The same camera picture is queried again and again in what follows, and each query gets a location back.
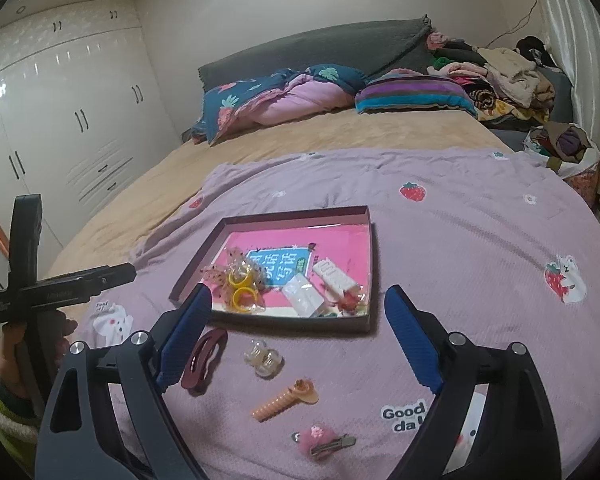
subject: door handle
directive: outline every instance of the door handle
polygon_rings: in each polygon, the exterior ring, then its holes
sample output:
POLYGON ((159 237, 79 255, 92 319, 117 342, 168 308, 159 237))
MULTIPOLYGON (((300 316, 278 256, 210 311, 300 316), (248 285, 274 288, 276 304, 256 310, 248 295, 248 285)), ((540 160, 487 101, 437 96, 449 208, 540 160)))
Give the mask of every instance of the door handle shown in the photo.
POLYGON ((15 165, 14 165, 14 163, 13 163, 13 159, 11 158, 11 155, 9 155, 9 162, 11 163, 11 168, 13 169, 13 173, 15 173, 15 174, 16 174, 16 178, 17 178, 18 180, 20 180, 20 175, 19 175, 19 174, 18 174, 18 172, 16 171, 16 167, 15 167, 15 165))
POLYGON ((20 169, 22 170, 22 174, 26 175, 27 172, 24 171, 24 166, 22 165, 22 161, 20 160, 20 155, 18 155, 18 152, 14 152, 16 154, 16 158, 18 159, 18 164, 20 165, 20 169))
POLYGON ((75 118, 78 119, 78 124, 80 124, 80 133, 84 133, 84 128, 82 127, 82 123, 80 122, 80 117, 78 117, 78 112, 74 112, 75 118))
POLYGON ((84 124, 87 125, 87 130, 88 130, 89 129, 89 121, 87 120, 87 116, 82 111, 82 108, 80 108, 80 113, 82 114, 82 118, 84 119, 84 124))

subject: blue gripper pad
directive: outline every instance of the blue gripper pad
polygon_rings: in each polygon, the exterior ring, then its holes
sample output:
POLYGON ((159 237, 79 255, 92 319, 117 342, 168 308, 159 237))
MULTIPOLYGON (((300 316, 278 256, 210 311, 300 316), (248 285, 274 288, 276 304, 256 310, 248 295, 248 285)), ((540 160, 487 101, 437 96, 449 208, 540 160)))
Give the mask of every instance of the blue gripper pad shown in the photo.
POLYGON ((155 384, 162 393, 180 380, 211 314, 211 291, 207 286, 203 286, 193 298, 189 296, 187 301, 188 305, 180 307, 186 312, 178 320, 160 354, 160 373, 155 378, 155 384))
POLYGON ((437 395, 444 382, 438 366, 438 352, 396 290, 396 285, 384 295, 384 313, 416 379, 437 395))

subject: curtain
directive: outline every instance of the curtain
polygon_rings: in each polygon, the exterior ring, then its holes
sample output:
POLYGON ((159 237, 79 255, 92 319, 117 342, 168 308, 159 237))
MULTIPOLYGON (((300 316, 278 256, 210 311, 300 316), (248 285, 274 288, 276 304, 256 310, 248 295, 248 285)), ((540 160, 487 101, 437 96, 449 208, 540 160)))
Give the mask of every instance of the curtain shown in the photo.
POLYGON ((539 1, 549 50, 573 84, 574 120, 600 149, 600 15, 590 0, 539 1))

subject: hand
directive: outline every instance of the hand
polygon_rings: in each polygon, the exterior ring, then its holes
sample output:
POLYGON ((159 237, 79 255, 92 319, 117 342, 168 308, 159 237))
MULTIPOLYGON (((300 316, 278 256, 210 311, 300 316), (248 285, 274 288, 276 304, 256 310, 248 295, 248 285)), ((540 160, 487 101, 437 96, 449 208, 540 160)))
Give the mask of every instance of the hand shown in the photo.
MULTIPOLYGON (((67 336, 72 334, 77 327, 77 321, 72 319, 65 320, 62 335, 67 336)), ((26 323, 7 323, 2 327, 2 336, 0 338, 0 382, 12 394, 21 397, 22 399, 28 399, 29 394, 20 377, 20 371, 18 370, 18 363, 16 361, 15 346, 24 339, 26 329, 26 323)), ((56 342, 57 366, 60 365, 69 346, 70 343, 64 337, 56 342)))

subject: maroon hair clip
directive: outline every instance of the maroon hair clip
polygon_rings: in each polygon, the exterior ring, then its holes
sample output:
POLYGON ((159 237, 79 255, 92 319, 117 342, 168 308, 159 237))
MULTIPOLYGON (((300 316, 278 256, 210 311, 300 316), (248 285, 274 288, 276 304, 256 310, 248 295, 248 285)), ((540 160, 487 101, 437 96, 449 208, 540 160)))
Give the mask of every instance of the maroon hair clip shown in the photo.
POLYGON ((189 365, 184 370, 180 386, 185 390, 193 390, 199 394, 205 392, 208 361, 214 354, 216 346, 220 348, 220 351, 224 348, 227 338, 228 333, 225 329, 215 328, 198 339, 189 358, 189 365))

